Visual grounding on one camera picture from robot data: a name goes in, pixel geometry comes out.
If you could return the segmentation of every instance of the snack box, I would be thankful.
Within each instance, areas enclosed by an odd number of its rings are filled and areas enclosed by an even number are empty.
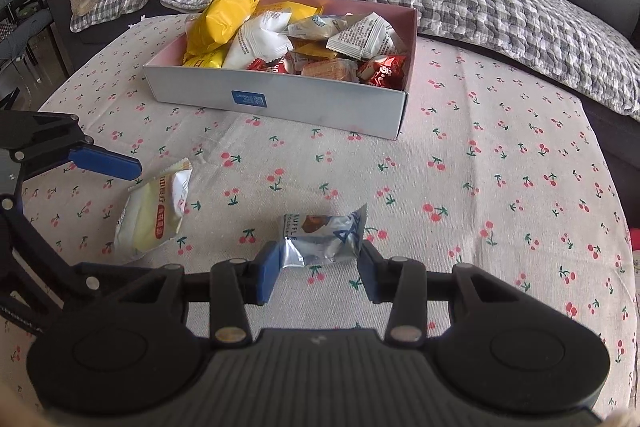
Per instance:
[[[260,6],[285,0],[260,0]],[[325,14],[375,12],[406,45],[404,89],[393,90],[299,74],[223,68],[183,68],[183,34],[148,61],[143,70],[158,102],[195,105],[257,116],[274,116],[359,134],[398,138],[413,73],[418,15],[412,8],[352,0],[290,0],[324,6]]]

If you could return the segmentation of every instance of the waffle snack packet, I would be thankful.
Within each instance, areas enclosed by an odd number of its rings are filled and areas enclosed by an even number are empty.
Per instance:
[[[355,61],[348,58],[333,58],[332,60],[322,60],[321,62],[307,64],[302,68],[301,74],[303,76],[316,76],[343,82],[357,82],[357,71],[358,65]]]
[[[177,235],[193,166],[184,158],[133,187],[116,224],[114,249],[124,263],[140,259]]]
[[[347,216],[286,214],[282,217],[280,265],[309,266],[357,259],[367,205]]]

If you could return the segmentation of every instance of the snack wrapper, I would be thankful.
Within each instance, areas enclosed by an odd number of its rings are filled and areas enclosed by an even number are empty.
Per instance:
[[[337,15],[312,15],[306,19],[289,24],[287,35],[307,41],[324,41],[341,32],[348,26],[344,17]]]
[[[213,0],[188,29],[185,61],[229,42],[259,0]]]
[[[229,44],[224,44],[221,48],[212,52],[190,58],[183,64],[183,66],[190,68],[221,68],[228,51]]]
[[[294,22],[298,22],[299,20],[306,19],[307,17],[311,17],[312,15],[321,14],[323,8],[308,6],[306,4],[302,4],[299,2],[292,1],[282,1],[275,2],[273,4],[267,4],[266,6],[260,6],[254,12],[254,17],[260,15],[261,13],[271,11],[271,12],[283,12],[290,11],[291,19],[289,19],[289,24],[293,24]]]
[[[140,259],[180,230],[193,167],[187,158],[132,188],[116,224],[114,248],[126,262]]]
[[[401,55],[406,51],[393,26],[375,12],[330,37],[326,47],[358,60],[369,60],[376,55]]]
[[[297,53],[295,51],[289,52],[289,56],[293,61],[293,69],[294,71],[296,71],[296,73],[300,73],[306,65],[313,64],[314,62],[318,61],[317,58],[307,57],[306,55]]]
[[[247,66],[247,69],[251,71],[266,71],[267,73],[294,73],[293,61],[288,53],[284,57],[268,63],[261,58],[256,58]]]
[[[314,62],[302,68],[303,76],[316,76],[319,78],[328,78],[330,80],[341,80],[343,82],[357,82],[356,72],[358,65],[348,58],[334,58],[332,60],[323,60],[322,62]]]
[[[338,52],[334,52],[333,50],[328,50],[324,47],[322,42],[314,41],[314,42],[304,42],[299,45],[293,44],[293,48],[296,53],[302,53],[303,55],[307,55],[308,57],[315,58],[338,58]]]
[[[245,22],[238,30],[226,54],[223,68],[245,70],[256,58],[271,62],[293,49],[291,41],[281,34],[291,12],[264,12]]]
[[[358,68],[358,78],[369,86],[402,89],[404,55],[378,55]]]
[[[357,259],[366,222],[366,204],[348,216],[286,214],[282,218],[281,266]]]

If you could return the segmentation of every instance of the chair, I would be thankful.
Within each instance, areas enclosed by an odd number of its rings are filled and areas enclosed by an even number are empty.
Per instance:
[[[33,51],[31,51],[31,48],[29,47],[29,39],[36,36],[46,28],[49,32],[49,38],[60,63],[60,67],[62,67],[63,73],[68,78],[69,73],[66,69],[62,55],[60,54],[60,49],[58,48],[51,29],[53,18],[49,8],[44,0],[36,1],[39,9],[31,16],[21,20],[16,13],[19,6],[15,5],[16,2],[21,4],[20,0],[0,0],[0,10],[4,10],[8,23],[12,25],[12,31],[0,40],[0,60],[13,61],[22,57],[26,53],[28,60],[26,59],[24,63],[34,76],[35,80],[39,82],[40,79],[37,76],[37,73],[35,73],[29,66],[29,62],[31,62],[33,66],[36,66],[38,63]]]

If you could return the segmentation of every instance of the white snack bag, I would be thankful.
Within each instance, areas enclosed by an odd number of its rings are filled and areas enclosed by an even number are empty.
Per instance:
[[[114,249],[124,263],[140,259],[180,230],[193,166],[188,158],[133,187],[116,224]]]
[[[293,44],[280,32],[287,27],[291,12],[261,13],[245,22],[234,37],[223,68],[244,70],[256,58],[271,62],[293,49]]]
[[[358,60],[406,52],[404,42],[393,26],[375,12],[329,38],[326,47]]]
[[[324,41],[348,26],[344,17],[337,15],[312,15],[287,27],[287,35],[307,41]]]

